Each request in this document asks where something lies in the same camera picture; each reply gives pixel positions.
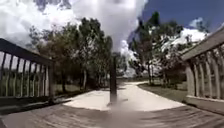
white cloud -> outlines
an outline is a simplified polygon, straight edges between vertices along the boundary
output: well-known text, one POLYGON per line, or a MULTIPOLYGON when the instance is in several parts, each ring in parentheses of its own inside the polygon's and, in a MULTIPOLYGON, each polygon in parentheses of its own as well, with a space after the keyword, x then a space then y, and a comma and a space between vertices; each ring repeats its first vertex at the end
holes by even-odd
POLYGON ((124 77, 133 77, 135 74, 135 70, 132 69, 128 63, 130 60, 136 60, 134 56, 134 52, 129 50, 128 48, 128 43, 126 40, 121 41, 121 55, 126 57, 126 65, 127 65, 127 70, 124 73, 124 77))
POLYGON ((147 0, 70 0, 72 9, 47 5, 44 13, 32 0, 4 0, 0 2, 0 37, 20 46, 30 41, 29 28, 51 29, 52 25, 77 23, 82 17, 96 18, 102 29, 114 41, 113 50, 121 50, 121 41, 137 27, 147 0))
POLYGON ((197 29, 189 29, 184 28, 181 33, 180 37, 177 39, 170 40, 169 42, 165 43, 163 49, 170 47, 170 45, 177 45, 177 44, 185 44, 187 43, 186 37, 189 36, 192 42, 201 41, 205 38, 207 33, 200 32, 197 29))
POLYGON ((193 27, 193 28, 197 28, 198 27, 198 23, 200 22, 203 22, 203 18, 202 17, 199 17, 197 19, 194 19, 192 20, 190 23, 189 23, 189 26, 193 27))
POLYGON ((113 39, 114 51, 120 51, 121 41, 138 25, 147 0, 80 0, 71 2, 78 17, 97 18, 106 34, 113 39))

sidewalk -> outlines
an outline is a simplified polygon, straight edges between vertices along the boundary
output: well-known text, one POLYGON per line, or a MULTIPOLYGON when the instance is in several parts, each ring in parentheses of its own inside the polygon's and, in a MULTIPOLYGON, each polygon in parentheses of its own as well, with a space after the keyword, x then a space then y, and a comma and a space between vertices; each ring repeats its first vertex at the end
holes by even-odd
MULTIPOLYGON (((182 103, 140 89, 136 86, 140 83, 144 82, 123 83, 124 85, 118 90, 119 99, 125 100, 119 106, 120 108, 134 111, 157 111, 184 106, 182 103)), ((101 111, 110 109, 107 106, 109 103, 109 91, 92 91, 69 100, 71 101, 64 105, 101 111)))

bridge railing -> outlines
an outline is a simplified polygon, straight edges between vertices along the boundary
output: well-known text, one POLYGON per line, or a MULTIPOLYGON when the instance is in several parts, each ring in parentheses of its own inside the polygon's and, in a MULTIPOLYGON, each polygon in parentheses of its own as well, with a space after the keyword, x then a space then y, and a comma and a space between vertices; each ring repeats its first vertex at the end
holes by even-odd
POLYGON ((182 55, 186 64, 187 102, 224 113, 224 27, 182 55))
POLYGON ((0 107, 53 100, 50 59, 0 39, 0 107))

grass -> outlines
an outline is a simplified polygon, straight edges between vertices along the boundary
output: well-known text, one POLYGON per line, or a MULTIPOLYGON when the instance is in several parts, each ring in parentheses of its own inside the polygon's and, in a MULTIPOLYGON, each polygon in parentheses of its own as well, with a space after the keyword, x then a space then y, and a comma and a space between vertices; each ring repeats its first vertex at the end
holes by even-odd
POLYGON ((138 87, 174 101, 182 103, 186 101, 187 91, 163 88, 155 85, 149 86, 148 83, 139 84, 138 87))
POLYGON ((65 87, 66 93, 62 91, 62 85, 56 84, 54 88, 56 96, 68 98, 88 92, 88 90, 80 90, 80 88, 76 85, 65 85, 65 87))

pole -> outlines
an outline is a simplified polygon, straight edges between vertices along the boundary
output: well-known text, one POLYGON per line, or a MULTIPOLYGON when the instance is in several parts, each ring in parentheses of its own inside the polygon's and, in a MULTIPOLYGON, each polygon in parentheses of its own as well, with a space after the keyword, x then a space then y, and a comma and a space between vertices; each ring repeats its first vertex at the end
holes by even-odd
POLYGON ((116 81, 116 56, 111 58, 110 63, 110 104, 117 101, 117 81, 116 81))

